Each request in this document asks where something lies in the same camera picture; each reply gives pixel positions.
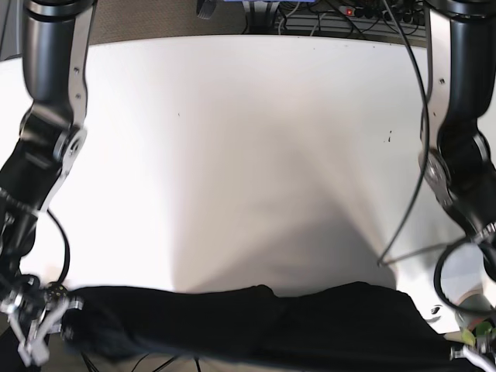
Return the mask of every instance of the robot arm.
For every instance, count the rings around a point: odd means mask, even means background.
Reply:
[[[494,90],[496,2],[428,0],[425,17],[430,122],[425,177],[448,215],[473,236],[496,221],[496,171],[477,127]]]
[[[80,306],[65,298],[61,283],[42,289],[19,264],[33,248],[38,213],[48,210],[86,138],[84,72],[95,7],[96,0],[24,1],[22,66],[33,104],[0,170],[0,312],[26,366],[48,360],[45,336]]]
[[[0,272],[12,278],[33,247],[45,212],[69,174],[86,131],[84,68],[95,0],[26,0],[22,65],[33,104],[0,170]]]

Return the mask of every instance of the electrical cable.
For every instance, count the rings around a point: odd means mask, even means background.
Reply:
[[[173,356],[167,362],[154,369],[153,372],[160,372],[161,370],[163,370],[165,367],[167,367],[169,364],[173,363],[177,359],[179,359],[179,355]]]
[[[294,7],[293,10],[291,10],[285,17],[284,17],[284,27],[286,27],[286,23],[288,22],[288,19],[289,17],[291,17],[292,15],[294,15],[297,11],[298,11],[298,8],[300,7],[300,2],[297,2],[296,3],[296,6]],[[282,35],[282,31],[281,31],[281,27],[282,27],[282,21],[279,22],[279,26],[277,28],[277,34],[278,35]]]
[[[393,11],[391,10],[391,7],[389,6],[388,0],[382,0],[384,3],[384,6],[386,7],[387,11],[391,15],[391,18],[394,21],[394,24],[398,28],[400,32],[400,36],[403,40],[403,44],[406,47],[406,50],[408,52],[408,56],[410,57],[410,61],[412,62],[413,69],[415,70],[415,76],[417,77],[417,82],[418,82],[418,88],[420,90],[420,95],[422,98],[422,105],[423,105],[423,113],[422,116],[424,120],[422,121],[422,134],[424,135],[424,140],[423,140],[423,149],[422,149],[422,162],[420,166],[420,174],[418,176],[417,184],[415,186],[415,189],[412,194],[412,198],[410,199],[410,202],[408,203],[408,207],[406,208],[405,214],[403,215],[403,218],[400,221],[400,224],[398,225],[398,228],[396,229],[396,232],[394,233],[393,237],[391,238],[391,241],[387,245],[386,249],[384,252],[380,255],[379,259],[377,260],[377,265],[378,266],[384,266],[384,258],[386,255],[389,253],[391,248],[394,245],[394,242],[396,242],[396,239],[400,235],[401,231],[403,230],[403,227],[405,227],[405,223],[408,220],[408,217],[412,213],[412,209],[415,205],[415,202],[417,201],[417,198],[419,197],[419,192],[420,192],[420,187],[422,186],[422,182],[424,181],[424,176],[425,176],[425,171],[427,169],[427,160],[429,158],[429,141],[430,141],[430,122],[429,122],[429,107],[428,107],[428,102],[427,102],[427,96],[425,94],[425,89],[424,89],[424,83],[422,81],[422,76],[420,74],[419,70],[419,65],[417,64],[417,60],[415,59],[415,55],[413,54],[413,49],[412,46],[410,45],[408,38],[405,35],[405,31],[403,31],[403,28],[397,21],[396,17],[393,15]]]
[[[368,38],[362,33],[362,31],[357,27],[357,25],[355,25],[355,23],[348,16],[342,14],[341,11],[337,9],[337,7],[335,7],[334,4],[332,4],[329,0],[324,0],[324,1],[332,8],[332,10],[334,10],[334,12],[338,14],[338,16],[340,16],[345,21],[347,21],[363,37],[364,40],[368,40]]]
[[[64,240],[64,265],[62,266],[62,272],[60,273],[60,276],[56,281],[57,284],[62,284],[67,278],[67,274],[69,273],[69,266],[71,265],[71,245],[69,244],[69,239],[67,238],[67,234],[65,233],[64,228],[60,224],[57,217],[55,217],[54,213],[49,209],[48,216],[55,223],[60,231],[60,234],[62,235],[62,239]]]
[[[241,32],[241,35],[244,35],[248,31],[248,15],[245,14],[245,28]]]
[[[371,29],[373,29],[375,27],[375,25],[377,25],[379,23],[380,20],[381,20],[380,18],[377,18],[377,20],[372,24],[372,26],[370,26],[368,29],[363,29],[362,33],[366,33],[367,31],[370,31]]]
[[[327,13],[322,13],[320,16],[319,16],[319,19],[318,19],[318,22],[315,24],[315,26],[313,26],[313,29],[312,31],[310,32],[310,35],[309,36],[313,36],[313,34],[315,33],[315,31],[317,30],[317,27],[320,26],[320,22],[324,19],[324,17],[327,16]]]
[[[134,367],[132,368],[131,372],[134,372],[136,370],[136,368],[140,365],[141,362],[143,362],[148,356],[150,355],[150,353],[148,354],[145,354],[144,356],[142,356],[137,362],[136,364],[134,365]]]
[[[387,27],[389,27],[390,29],[392,29],[395,33],[399,33],[396,29],[394,29],[394,28],[393,28],[393,27],[392,27],[392,26],[388,23],[388,21],[387,21],[385,18],[383,18],[382,20],[384,21],[384,24],[385,24]],[[416,32],[417,32],[417,30],[418,30],[418,29],[419,29],[419,24],[417,23],[417,24],[416,24],[416,27],[413,29],[413,31],[411,31],[410,33],[406,33],[405,35],[406,35],[406,36],[413,35],[414,33],[416,33]]]
[[[441,256],[439,257],[439,260],[437,261],[436,264],[436,269],[434,269],[434,291],[436,291],[436,294],[438,295],[439,299],[442,302],[444,302],[446,305],[451,307],[453,310],[456,310],[462,314],[471,314],[485,318],[494,316],[496,315],[496,309],[490,311],[481,311],[481,310],[473,310],[471,308],[464,308],[462,306],[453,304],[443,292],[443,288],[441,286],[441,276],[443,273],[444,264],[446,263],[448,257],[455,250],[459,249],[463,244],[469,242],[470,242],[470,238],[465,236],[462,239],[458,239],[455,243],[451,243],[450,245],[448,245],[448,247],[444,250],[444,252],[441,253]]]
[[[435,245],[435,246],[427,246],[426,248],[422,248],[420,250],[416,250],[415,252],[407,253],[403,256],[400,256],[398,258],[394,258],[393,260],[389,260],[386,262],[383,262],[383,266],[391,266],[392,264],[396,264],[398,262],[407,260],[408,258],[420,256],[421,254],[429,253],[429,252],[435,252],[437,250],[443,250],[445,249],[444,244],[443,245]]]
[[[200,360],[197,357],[195,357],[195,364],[197,372],[202,372],[202,369],[200,368]]]
[[[89,372],[100,372],[98,368],[91,362],[91,359],[88,358],[88,356],[84,353],[81,353],[81,356],[83,357],[84,364],[86,364],[86,367],[88,368]]]

